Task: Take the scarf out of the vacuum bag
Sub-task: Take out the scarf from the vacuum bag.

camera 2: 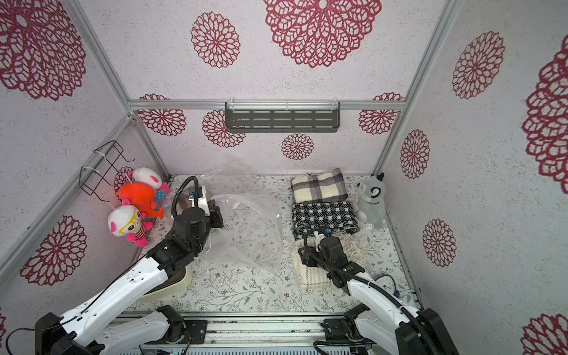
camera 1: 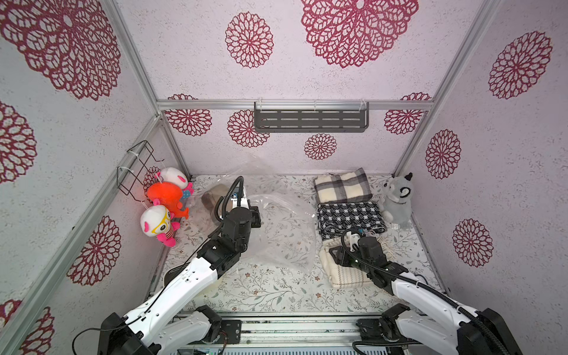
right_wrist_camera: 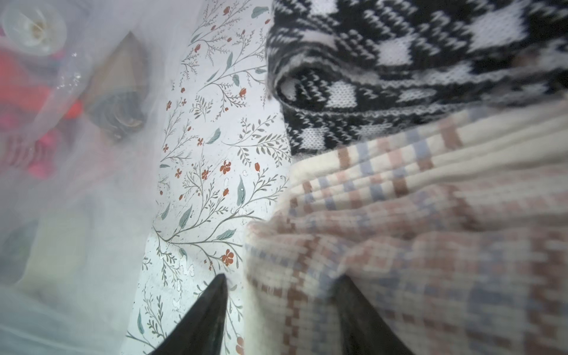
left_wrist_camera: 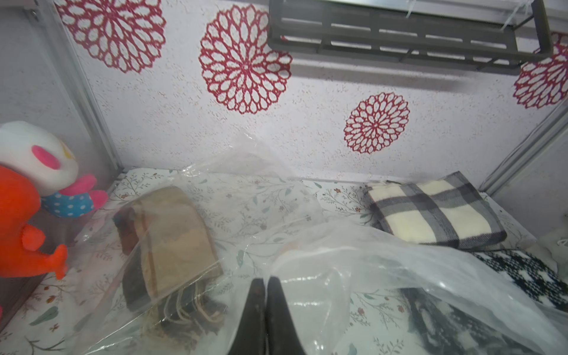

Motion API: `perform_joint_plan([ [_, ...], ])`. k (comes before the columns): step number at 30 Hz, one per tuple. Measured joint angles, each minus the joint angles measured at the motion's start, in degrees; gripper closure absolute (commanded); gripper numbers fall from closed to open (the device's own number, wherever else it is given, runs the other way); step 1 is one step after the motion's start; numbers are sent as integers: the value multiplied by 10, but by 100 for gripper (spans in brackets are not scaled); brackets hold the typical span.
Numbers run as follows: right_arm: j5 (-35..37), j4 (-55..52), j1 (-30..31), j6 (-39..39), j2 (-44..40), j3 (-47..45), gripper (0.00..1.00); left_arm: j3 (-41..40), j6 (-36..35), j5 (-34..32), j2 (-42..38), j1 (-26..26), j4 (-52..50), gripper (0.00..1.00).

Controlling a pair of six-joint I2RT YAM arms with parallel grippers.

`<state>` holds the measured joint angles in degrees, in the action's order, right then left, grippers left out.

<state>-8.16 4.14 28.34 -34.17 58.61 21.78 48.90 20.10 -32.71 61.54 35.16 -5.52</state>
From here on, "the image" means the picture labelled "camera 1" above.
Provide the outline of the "cream fringed scarf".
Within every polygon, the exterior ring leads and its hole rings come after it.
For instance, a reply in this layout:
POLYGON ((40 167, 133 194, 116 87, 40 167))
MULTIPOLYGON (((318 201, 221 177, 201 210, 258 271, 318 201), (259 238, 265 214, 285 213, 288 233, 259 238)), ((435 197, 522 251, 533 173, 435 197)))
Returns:
POLYGON ((341 246, 338 238, 325 240, 322 242, 322 248, 319 251, 322 268, 331 286, 336 289, 347 289, 373 285, 366 273, 361 272, 359 269, 344 267, 335 263, 330 251, 337 246, 341 246))

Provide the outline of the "brown beige scarf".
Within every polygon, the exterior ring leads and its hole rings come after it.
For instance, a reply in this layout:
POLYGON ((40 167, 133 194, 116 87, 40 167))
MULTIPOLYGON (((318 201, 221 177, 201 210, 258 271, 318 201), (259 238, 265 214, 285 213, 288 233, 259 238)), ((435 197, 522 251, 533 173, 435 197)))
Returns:
POLYGON ((220 211, 221 207, 217 202, 224 198, 229 191, 229 187, 225 184, 219 183, 214 185, 213 187, 209 188, 201 197, 202 204, 205 206, 207 211, 214 216, 215 214, 218 217, 221 217, 222 212, 220 211))

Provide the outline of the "black white houndstooth scarf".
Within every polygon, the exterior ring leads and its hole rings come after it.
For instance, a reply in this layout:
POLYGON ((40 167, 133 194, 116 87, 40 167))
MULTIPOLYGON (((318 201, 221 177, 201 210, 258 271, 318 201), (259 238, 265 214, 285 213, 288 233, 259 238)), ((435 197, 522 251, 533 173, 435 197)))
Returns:
POLYGON ((388 230, 378 204, 373 201, 318 204, 317 221, 319 235, 324 241, 338 238, 352 228, 376 234, 388 230))

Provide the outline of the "clear plastic vacuum bag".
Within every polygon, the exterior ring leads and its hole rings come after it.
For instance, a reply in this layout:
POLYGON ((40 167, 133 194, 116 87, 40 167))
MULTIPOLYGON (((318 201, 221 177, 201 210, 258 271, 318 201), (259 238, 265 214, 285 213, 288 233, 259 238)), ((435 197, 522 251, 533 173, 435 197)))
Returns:
POLYGON ((225 195, 239 176, 244 177, 246 198, 259 208, 261 218, 261 227, 251 232, 244 260, 310 272, 317 248, 315 208, 297 196, 291 177, 276 175, 262 161, 247 162, 223 174, 197 176, 195 196, 188 202, 189 224, 203 235, 220 226, 211 198, 225 195))

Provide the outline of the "grey cream plaid scarf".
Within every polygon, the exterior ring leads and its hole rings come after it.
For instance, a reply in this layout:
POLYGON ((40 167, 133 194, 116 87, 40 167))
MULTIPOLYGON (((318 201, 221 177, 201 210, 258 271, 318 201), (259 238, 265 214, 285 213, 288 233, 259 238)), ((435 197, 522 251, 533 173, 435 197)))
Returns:
POLYGON ((314 179, 319 204, 359 203, 373 197, 363 168, 342 175, 325 175, 314 179))

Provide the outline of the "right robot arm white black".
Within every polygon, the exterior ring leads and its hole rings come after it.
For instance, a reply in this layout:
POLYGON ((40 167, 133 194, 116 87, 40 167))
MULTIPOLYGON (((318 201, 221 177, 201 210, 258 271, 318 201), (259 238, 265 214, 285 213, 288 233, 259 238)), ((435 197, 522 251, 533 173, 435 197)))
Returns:
POLYGON ((479 311, 437 291, 399 263, 390 261, 380 242, 348 229, 328 255, 338 266, 360 270, 399 303, 375 318, 356 323, 360 339, 352 347, 383 347, 402 354, 408 346, 427 346, 438 354, 520 354, 504 318, 492 309, 479 311))

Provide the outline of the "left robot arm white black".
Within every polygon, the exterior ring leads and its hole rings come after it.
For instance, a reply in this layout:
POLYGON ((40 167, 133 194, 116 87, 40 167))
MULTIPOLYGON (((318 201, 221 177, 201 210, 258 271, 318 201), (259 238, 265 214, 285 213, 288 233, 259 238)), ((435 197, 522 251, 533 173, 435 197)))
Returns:
POLYGON ((113 313, 102 322, 98 354, 169 354, 190 343, 225 342, 222 318, 208 306, 183 320, 173 318, 240 260, 251 231, 260 226, 257 207, 234 207, 223 217, 219 234, 158 294, 126 315, 113 313))

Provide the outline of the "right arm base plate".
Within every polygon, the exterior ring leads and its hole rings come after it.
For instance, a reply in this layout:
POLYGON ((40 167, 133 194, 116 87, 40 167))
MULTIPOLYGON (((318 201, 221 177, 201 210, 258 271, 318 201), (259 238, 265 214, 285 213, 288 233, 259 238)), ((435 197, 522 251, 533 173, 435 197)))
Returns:
POLYGON ((362 341, 375 343, 395 343, 400 335, 393 325, 383 318, 363 318, 356 321, 362 341))

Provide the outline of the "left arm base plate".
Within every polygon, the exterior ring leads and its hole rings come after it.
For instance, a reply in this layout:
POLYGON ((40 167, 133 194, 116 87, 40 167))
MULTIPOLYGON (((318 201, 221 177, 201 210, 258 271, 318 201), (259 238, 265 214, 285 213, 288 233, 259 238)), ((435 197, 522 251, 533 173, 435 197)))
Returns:
POLYGON ((194 342, 198 345, 235 345, 241 343, 240 320, 230 319, 216 322, 210 327, 202 340, 194 342))

